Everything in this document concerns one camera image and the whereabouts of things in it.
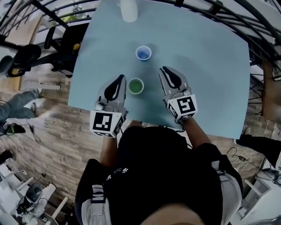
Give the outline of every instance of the blue liquid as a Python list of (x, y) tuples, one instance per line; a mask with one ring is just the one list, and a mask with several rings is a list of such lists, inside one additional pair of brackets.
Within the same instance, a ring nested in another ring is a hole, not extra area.
[(149, 57), (149, 55), (146, 54), (146, 53), (143, 52), (143, 51), (138, 52), (137, 55), (138, 55), (138, 57), (141, 58), (141, 59), (147, 59), (147, 58)]

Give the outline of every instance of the wooden floor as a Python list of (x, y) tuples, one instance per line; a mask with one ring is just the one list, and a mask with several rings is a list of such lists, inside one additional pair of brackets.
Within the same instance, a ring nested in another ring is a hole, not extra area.
[[(28, 120), (28, 123), (34, 126), (35, 134), (41, 142), (36, 142), (29, 127), (24, 126), (27, 131), (25, 134), (0, 138), (0, 151), (10, 149), (15, 154), (18, 162), (28, 173), (26, 178), (34, 176), (37, 180), (41, 173), (45, 173), (46, 177), (41, 178), (40, 182), (43, 185), (51, 182), (57, 187), (50, 201), (58, 205), (63, 197), (67, 196), (69, 197), (67, 205), (70, 206), (74, 203), (76, 188), (88, 159), (99, 159), (102, 138), (89, 131), (89, 111), (67, 106), (71, 79), (66, 78), (63, 74), (51, 72), (51, 68), (50, 65), (33, 68), (31, 72), (23, 76), (21, 89), (25, 91), (24, 86), (28, 82), (61, 85), (59, 91), (42, 91), (41, 96), (45, 102), (37, 109), (38, 117)], [(258, 93), (259, 89), (261, 88), (258, 86), (255, 88)], [(8, 100), (14, 94), (16, 92), (2, 90), (0, 99)], [(257, 97), (257, 94), (250, 91), (250, 97)], [(259, 111), (261, 111), (260, 104), (248, 106), (245, 127), (253, 127), (253, 135), (255, 136), (271, 137), (274, 123), (255, 115)], [(9, 119), (8, 122), (27, 124), (26, 120)], [(125, 122), (123, 130), (128, 123), (129, 121)], [(252, 152), (252, 156), (249, 157), (251, 150), (235, 145), (232, 139), (214, 136), (210, 136), (210, 139), (223, 154), (226, 154), (231, 147), (236, 147), (236, 154), (240, 155), (243, 152), (244, 157), (257, 166), (260, 166), (264, 159), (257, 152)], [(232, 154), (234, 154), (234, 149), (228, 154), (231, 162), (237, 159), (232, 157)], [(237, 160), (233, 165), (238, 167), (240, 163), (241, 161)], [(243, 179), (249, 179), (255, 176), (258, 169), (245, 162), (240, 166), (239, 171), (241, 171)]]

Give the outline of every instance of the black chair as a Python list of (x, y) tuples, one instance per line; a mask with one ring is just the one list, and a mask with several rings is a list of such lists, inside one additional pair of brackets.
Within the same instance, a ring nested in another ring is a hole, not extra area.
[(50, 63), (53, 65), (52, 71), (62, 72), (68, 78), (71, 78), (79, 52), (79, 45), (84, 38), (88, 25), (88, 23), (84, 23), (66, 28), (60, 45), (52, 39), (55, 27), (50, 28), (44, 48), (49, 49), (52, 46), (58, 52), (40, 58), (41, 48), (38, 45), (26, 45), (18, 50), (13, 58), (13, 64), (7, 73), (8, 76), (22, 76), (36, 65)]

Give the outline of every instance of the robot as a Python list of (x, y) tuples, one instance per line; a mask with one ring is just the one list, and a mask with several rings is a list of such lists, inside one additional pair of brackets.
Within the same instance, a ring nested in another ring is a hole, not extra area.
[[(192, 118), (198, 111), (195, 95), (191, 93), (186, 77), (171, 67), (159, 69), (164, 90), (164, 103), (176, 123)], [(124, 108), (126, 77), (120, 75), (104, 84), (99, 92), (94, 110), (90, 113), (90, 131), (96, 135), (116, 138), (126, 120)]]

